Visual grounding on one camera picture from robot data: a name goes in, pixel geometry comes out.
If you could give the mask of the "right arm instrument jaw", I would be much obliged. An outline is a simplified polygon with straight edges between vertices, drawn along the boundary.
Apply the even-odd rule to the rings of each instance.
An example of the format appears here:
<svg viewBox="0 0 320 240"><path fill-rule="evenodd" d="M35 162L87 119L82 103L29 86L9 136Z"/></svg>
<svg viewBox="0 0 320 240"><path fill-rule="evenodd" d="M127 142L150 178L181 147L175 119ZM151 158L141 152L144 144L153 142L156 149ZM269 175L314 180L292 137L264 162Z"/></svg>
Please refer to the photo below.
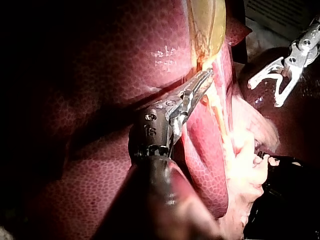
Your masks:
<svg viewBox="0 0 320 240"><path fill-rule="evenodd" d="M256 73L254 76L252 76L248 82L247 87L251 90L255 89L258 84L264 80L271 78L270 74L280 74L282 70L284 69L283 64L283 57L279 57L276 60L272 61L271 63L267 64L265 67L263 67L258 73Z"/></svg>
<svg viewBox="0 0 320 240"><path fill-rule="evenodd" d="M290 82L287 84L287 86L280 93L280 86L283 81L283 76L279 73L276 73L275 75L276 75L276 84L275 84L275 92L274 92L274 106L277 108L280 108L283 106L285 100L287 99L289 94L292 92L292 90L296 86L300 77L298 75L294 75L291 78Z"/></svg>

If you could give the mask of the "right arm instrument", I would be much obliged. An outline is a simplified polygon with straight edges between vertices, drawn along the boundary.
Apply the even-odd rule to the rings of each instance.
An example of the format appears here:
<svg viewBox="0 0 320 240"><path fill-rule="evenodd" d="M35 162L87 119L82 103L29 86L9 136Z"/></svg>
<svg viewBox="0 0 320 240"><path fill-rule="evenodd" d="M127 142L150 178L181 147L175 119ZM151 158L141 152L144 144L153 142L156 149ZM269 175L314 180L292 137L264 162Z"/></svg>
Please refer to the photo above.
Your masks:
<svg viewBox="0 0 320 240"><path fill-rule="evenodd" d="M320 54L320 16L316 15L308 28L291 43L284 66L291 77L300 77L304 68Z"/></svg>

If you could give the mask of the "left arm instrument jaw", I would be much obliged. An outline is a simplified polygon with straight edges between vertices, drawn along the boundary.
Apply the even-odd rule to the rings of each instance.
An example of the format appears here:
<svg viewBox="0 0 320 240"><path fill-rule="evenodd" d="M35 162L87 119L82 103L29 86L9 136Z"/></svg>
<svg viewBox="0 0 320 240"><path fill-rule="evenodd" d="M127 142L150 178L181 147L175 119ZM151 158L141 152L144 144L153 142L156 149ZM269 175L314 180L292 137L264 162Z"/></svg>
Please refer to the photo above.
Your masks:
<svg viewBox="0 0 320 240"><path fill-rule="evenodd" d="M188 101L200 99L212 85L213 78L214 70L212 68L199 71L183 87L180 98Z"/></svg>
<svg viewBox="0 0 320 240"><path fill-rule="evenodd" d="M177 109L174 111L175 118L182 116L183 119L188 119L190 117L191 113L193 112L193 110L195 109L196 105L198 104L198 102L205 95L204 94L199 99L196 98L194 100L182 100L180 97L180 93L183 90L183 88L186 86L186 84L189 80L187 80L185 83L183 83L181 86L179 86L174 91L174 95L177 95L177 97L178 97Z"/></svg>

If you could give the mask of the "left arm instrument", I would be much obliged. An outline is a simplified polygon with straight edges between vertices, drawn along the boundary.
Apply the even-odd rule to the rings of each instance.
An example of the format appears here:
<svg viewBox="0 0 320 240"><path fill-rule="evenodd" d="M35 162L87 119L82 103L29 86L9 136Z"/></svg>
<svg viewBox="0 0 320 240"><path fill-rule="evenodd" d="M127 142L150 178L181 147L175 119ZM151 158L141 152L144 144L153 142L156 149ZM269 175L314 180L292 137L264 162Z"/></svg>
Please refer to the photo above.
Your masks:
<svg viewBox="0 0 320 240"><path fill-rule="evenodd" d="M142 110L129 131L128 152L131 160L148 156L171 157L173 147L182 135L185 115L183 100L169 96Z"/></svg>

